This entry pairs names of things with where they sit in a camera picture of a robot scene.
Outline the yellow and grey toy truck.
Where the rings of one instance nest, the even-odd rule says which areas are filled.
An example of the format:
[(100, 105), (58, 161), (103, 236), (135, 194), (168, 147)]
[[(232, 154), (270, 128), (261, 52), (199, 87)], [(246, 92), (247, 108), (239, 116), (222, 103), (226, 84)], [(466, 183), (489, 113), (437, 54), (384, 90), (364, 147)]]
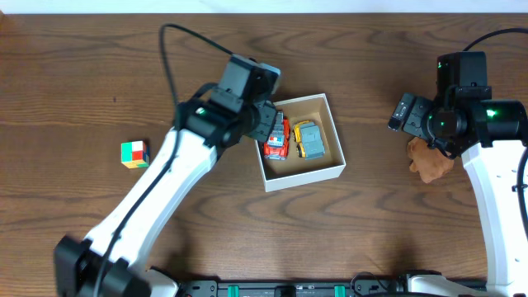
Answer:
[(321, 130), (311, 120), (303, 120), (293, 126), (293, 139), (300, 158), (312, 160), (325, 154)]

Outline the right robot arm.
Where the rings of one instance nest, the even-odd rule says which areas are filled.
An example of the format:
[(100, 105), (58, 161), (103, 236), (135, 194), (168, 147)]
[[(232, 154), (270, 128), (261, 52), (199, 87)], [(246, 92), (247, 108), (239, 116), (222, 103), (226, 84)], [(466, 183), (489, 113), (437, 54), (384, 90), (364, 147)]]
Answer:
[(437, 59), (433, 100), (406, 93), (388, 127), (461, 158), (478, 206), (487, 253), (485, 289), (434, 274), (408, 277), (407, 295), (525, 296), (527, 294), (527, 114), (519, 101), (492, 99), (486, 55), (478, 51)]

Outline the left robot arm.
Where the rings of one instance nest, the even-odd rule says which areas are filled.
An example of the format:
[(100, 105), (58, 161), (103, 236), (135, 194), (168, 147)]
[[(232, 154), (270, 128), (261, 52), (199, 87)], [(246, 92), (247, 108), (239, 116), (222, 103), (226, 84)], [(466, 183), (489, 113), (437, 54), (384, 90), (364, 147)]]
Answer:
[(158, 155), (126, 197), (81, 241), (54, 249), (60, 296), (175, 296), (179, 284), (148, 269), (153, 244), (192, 187), (243, 136), (264, 141), (276, 119), (275, 78), (206, 83), (176, 108)]

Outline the brown plush toy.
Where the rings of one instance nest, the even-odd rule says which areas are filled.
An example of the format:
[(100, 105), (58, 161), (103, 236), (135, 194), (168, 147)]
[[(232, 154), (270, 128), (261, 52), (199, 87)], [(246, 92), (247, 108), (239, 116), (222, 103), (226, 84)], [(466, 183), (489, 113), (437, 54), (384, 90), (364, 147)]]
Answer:
[(407, 155), (411, 159), (409, 170), (417, 172), (426, 184), (443, 177), (455, 163), (442, 155), (437, 148), (429, 149), (426, 141), (417, 137), (408, 142)]

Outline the red toy fire truck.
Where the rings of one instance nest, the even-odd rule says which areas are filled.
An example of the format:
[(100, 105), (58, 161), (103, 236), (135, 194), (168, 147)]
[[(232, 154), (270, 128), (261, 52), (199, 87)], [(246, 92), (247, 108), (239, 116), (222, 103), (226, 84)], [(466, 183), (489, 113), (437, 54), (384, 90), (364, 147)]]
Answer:
[(290, 123), (283, 111), (278, 111), (268, 140), (263, 144), (264, 158), (285, 161), (289, 152)]

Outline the white cardboard box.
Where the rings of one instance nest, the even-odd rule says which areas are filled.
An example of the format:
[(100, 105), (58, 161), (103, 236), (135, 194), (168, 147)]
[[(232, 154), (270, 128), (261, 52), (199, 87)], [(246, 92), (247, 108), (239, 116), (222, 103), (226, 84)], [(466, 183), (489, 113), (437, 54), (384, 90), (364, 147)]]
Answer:
[(256, 142), (265, 191), (278, 191), (339, 177), (347, 162), (326, 95), (320, 93), (278, 101), (275, 106), (284, 112), (291, 125), (302, 120), (314, 122), (320, 129), (325, 154), (311, 160), (300, 158), (296, 152), (296, 142), (291, 140), (289, 155), (285, 160), (266, 159), (263, 145)]

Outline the multicolour puzzle cube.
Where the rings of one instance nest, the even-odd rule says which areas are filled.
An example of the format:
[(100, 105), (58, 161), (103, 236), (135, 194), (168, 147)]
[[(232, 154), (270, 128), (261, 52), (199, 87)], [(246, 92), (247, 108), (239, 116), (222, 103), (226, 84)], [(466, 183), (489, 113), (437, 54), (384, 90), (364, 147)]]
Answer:
[(143, 140), (122, 143), (120, 162), (128, 169), (148, 167), (150, 164), (148, 145)]

